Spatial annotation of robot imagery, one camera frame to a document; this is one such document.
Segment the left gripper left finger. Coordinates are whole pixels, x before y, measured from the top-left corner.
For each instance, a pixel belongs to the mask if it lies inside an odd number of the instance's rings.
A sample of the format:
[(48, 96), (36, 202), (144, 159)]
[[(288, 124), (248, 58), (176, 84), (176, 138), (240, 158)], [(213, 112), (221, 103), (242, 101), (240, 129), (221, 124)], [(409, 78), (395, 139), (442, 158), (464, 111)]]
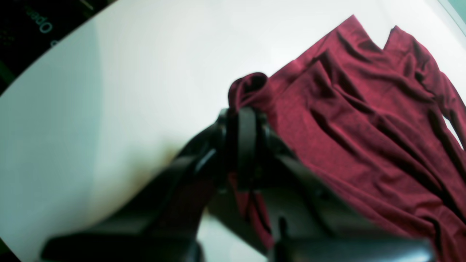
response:
[(44, 262), (201, 262), (203, 209), (226, 190), (228, 109), (120, 210), (83, 231), (51, 238)]

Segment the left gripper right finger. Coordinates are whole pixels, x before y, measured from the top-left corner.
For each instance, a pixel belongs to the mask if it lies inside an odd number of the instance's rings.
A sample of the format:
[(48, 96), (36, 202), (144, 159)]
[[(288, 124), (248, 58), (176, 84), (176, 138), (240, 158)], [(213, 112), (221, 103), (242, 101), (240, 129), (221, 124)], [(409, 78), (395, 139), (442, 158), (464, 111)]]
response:
[(238, 190), (259, 193), (275, 241), (270, 262), (434, 262), (425, 239), (397, 237), (351, 208), (293, 154), (265, 114), (237, 116)]

